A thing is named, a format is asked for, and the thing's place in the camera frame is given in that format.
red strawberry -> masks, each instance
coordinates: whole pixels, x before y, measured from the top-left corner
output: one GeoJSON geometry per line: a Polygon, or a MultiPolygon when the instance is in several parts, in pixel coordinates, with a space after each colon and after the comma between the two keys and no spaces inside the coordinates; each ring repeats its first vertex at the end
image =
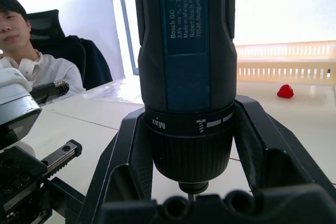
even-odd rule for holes
{"type": "Polygon", "coordinates": [[[294,95],[293,89],[288,84],[283,85],[278,91],[278,96],[279,97],[291,98],[291,97],[293,97],[293,95],[294,95]]]}

